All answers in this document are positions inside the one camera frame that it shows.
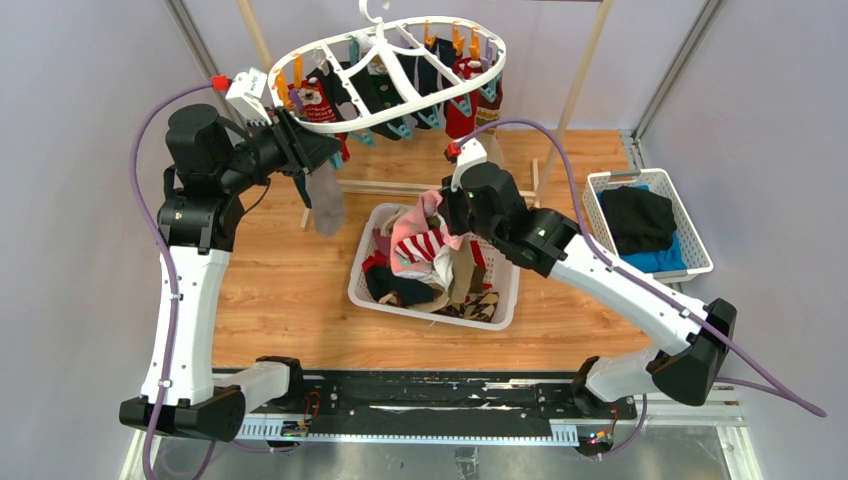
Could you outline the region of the dark teal sock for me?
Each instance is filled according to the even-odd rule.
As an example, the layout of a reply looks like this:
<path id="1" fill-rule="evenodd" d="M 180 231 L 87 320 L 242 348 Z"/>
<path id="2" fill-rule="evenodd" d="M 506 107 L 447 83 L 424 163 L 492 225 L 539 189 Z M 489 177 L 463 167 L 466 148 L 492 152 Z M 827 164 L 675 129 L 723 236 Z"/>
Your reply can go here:
<path id="1" fill-rule="evenodd" d="M 312 202 L 307 191 L 306 175 L 300 174 L 292 177 L 293 183 L 306 209 L 312 208 Z"/>

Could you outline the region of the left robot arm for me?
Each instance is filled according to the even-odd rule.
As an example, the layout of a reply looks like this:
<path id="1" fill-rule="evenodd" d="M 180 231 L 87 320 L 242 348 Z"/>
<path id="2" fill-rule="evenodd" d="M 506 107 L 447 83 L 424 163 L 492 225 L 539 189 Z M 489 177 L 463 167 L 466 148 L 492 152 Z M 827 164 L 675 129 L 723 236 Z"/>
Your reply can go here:
<path id="1" fill-rule="evenodd" d="M 240 197 L 275 173 L 301 176 L 327 166 L 341 144 L 279 108 L 240 131 L 207 104 L 175 111 L 165 143 L 172 164 L 152 218 L 162 269 L 155 344 L 141 391 L 121 403 L 119 420 L 161 435 L 229 442 L 256 408 L 274 404 L 291 413 L 307 398 L 302 367 L 291 357 L 263 356 L 228 377 L 213 376 L 218 297 L 246 212 Z"/>

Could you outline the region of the pink sock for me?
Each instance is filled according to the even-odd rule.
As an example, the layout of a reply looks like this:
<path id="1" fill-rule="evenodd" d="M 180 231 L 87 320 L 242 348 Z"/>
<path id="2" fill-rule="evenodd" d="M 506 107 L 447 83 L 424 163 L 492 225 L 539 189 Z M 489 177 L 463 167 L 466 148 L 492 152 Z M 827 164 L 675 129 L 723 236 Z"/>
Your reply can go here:
<path id="1" fill-rule="evenodd" d="M 444 224 L 444 220 L 438 214 L 437 207 L 441 202 L 441 196 L 437 190 L 428 190 L 422 193 L 417 203 L 401 214 L 394 222 L 390 238 L 390 268 L 396 276 L 408 279 L 421 279 L 434 272 L 435 260 L 437 258 L 448 259 L 447 249 L 457 251 L 462 244 L 460 236 L 452 236 Z M 401 262 L 395 252 L 397 243 L 410 236 L 420 234 L 429 230 L 438 229 L 445 237 L 446 245 L 441 249 L 437 257 L 431 262 L 406 264 Z"/>

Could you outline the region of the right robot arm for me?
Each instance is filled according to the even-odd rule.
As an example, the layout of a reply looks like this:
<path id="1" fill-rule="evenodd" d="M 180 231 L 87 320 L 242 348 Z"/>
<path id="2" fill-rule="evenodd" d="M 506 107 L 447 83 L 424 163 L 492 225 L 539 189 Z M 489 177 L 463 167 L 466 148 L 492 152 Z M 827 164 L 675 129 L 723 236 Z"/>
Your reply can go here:
<path id="1" fill-rule="evenodd" d="M 637 352 L 584 361 L 571 386 L 580 414 L 594 417 L 611 402 L 654 392 L 688 406 L 706 402 L 729 353 L 719 337 L 733 333 L 731 303 L 705 303 L 613 261 L 575 221 L 527 206 L 512 175 L 494 163 L 443 178 L 439 192 L 452 234 L 476 234 L 514 265 L 590 295 L 652 340 Z"/>

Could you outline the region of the white round clip hanger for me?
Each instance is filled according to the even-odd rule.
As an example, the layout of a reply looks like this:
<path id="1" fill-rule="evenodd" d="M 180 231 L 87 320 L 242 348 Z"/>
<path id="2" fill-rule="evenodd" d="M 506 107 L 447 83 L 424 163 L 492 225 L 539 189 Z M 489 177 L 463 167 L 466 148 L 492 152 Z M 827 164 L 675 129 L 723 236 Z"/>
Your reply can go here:
<path id="1" fill-rule="evenodd" d="M 341 86 L 350 96 L 357 111 L 352 120 L 302 124 L 319 134 L 357 133 L 380 124 L 405 119 L 416 112 L 430 109 L 437 111 L 448 103 L 461 115 L 473 119 L 476 115 L 476 99 L 481 97 L 493 101 L 497 97 L 497 84 L 506 63 L 505 42 L 493 32 L 476 22 L 449 16 L 422 16 L 385 22 L 368 12 L 368 3 L 359 3 L 360 14 L 372 23 L 368 28 L 320 39 L 289 52 L 278 60 L 266 74 L 260 77 L 267 81 L 261 93 L 270 91 L 274 105 L 289 109 L 299 104 L 296 89 L 303 80 L 297 78 L 289 83 L 285 71 L 302 73 L 303 56 L 317 53 L 336 75 Z M 455 52 L 467 52 L 469 72 L 446 65 L 431 51 L 435 39 L 429 36 L 430 29 L 442 25 L 451 29 L 451 46 Z M 400 59 L 415 57 L 431 65 L 439 79 L 444 78 L 449 86 L 431 93 L 422 94 L 406 75 Z M 360 89 L 354 85 L 354 77 L 375 61 L 380 61 L 390 84 L 400 96 L 400 102 L 381 110 L 366 105 Z"/>

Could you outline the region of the grey sock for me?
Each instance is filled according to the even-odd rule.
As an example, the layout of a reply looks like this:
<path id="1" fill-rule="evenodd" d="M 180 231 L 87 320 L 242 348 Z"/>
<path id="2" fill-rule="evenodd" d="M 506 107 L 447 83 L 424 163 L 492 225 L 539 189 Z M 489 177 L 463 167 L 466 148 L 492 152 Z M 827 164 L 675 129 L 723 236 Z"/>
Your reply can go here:
<path id="1" fill-rule="evenodd" d="M 306 191 L 312 205 L 315 231 L 324 237 L 333 237 L 345 222 L 346 209 L 344 192 L 331 163 L 325 163 L 306 176 Z"/>

